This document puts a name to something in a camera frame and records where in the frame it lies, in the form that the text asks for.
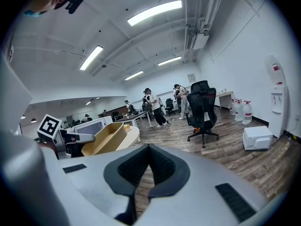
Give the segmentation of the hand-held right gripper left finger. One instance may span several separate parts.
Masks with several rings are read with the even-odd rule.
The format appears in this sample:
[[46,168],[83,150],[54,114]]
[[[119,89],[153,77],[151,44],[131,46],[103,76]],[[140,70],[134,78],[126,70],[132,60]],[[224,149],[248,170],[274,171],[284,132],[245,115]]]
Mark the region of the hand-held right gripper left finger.
[[51,226],[148,226],[137,217],[135,190],[148,166],[149,147],[58,160],[41,149],[41,224]]

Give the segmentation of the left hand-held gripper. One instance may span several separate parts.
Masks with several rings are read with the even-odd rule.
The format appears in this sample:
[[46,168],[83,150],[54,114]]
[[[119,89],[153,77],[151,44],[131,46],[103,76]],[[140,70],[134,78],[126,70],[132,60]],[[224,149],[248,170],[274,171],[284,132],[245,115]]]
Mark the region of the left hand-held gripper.
[[71,158],[71,150],[66,148],[67,144],[95,141],[94,135],[68,132],[61,128],[61,124],[60,119],[46,114],[37,129],[39,145],[52,149],[58,159]]

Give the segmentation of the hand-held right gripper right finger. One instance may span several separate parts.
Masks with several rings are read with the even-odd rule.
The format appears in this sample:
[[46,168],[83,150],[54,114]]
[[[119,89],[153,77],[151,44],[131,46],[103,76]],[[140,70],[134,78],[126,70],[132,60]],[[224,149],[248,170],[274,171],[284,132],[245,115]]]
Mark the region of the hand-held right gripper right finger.
[[211,159],[149,145],[148,160],[155,186],[141,226],[237,226],[268,203],[251,183]]

